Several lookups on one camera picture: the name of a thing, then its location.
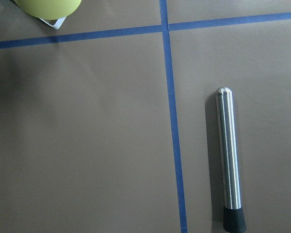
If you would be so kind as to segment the steel muddler black tip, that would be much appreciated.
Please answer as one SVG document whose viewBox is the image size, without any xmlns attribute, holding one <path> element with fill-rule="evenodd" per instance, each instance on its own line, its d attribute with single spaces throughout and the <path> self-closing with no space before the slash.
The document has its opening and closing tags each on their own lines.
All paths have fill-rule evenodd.
<svg viewBox="0 0 291 233">
<path fill-rule="evenodd" d="M 246 223 L 242 206 L 232 90 L 220 87 L 215 98 L 224 192 L 223 228 L 228 233 L 243 233 L 246 231 Z"/>
</svg>

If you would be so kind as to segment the yellow-green cup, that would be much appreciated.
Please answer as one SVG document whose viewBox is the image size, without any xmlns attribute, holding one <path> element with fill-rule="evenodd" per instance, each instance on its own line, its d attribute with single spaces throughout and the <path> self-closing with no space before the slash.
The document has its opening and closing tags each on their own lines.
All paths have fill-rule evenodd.
<svg viewBox="0 0 291 233">
<path fill-rule="evenodd" d="M 72 14 L 81 0 L 15 0 L 27 14 L 47 20 L 55 20 Z"/>
</svg>

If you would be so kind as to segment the metal cup rack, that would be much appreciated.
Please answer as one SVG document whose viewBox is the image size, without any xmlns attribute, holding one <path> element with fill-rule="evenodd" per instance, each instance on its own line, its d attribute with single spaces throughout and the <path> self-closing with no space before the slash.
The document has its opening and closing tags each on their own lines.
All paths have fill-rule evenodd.
<svg viewBox="0 0 291 233">
<path fill-rule="evenodd" d="M 52 27 L 55 30 L 60 29 L 60 27 L 64 23 L 65 19 L 66 19 L 66 17 L 62 17 L 59 19 L 52 19 L 52 20 L 50 20 L 50 19 L 46 20 L 46 19 L 40 18 L 40 20 L 42 22 L 44 22 L 45 24 L 47 24 L 48 26 Z"/>
</svg>

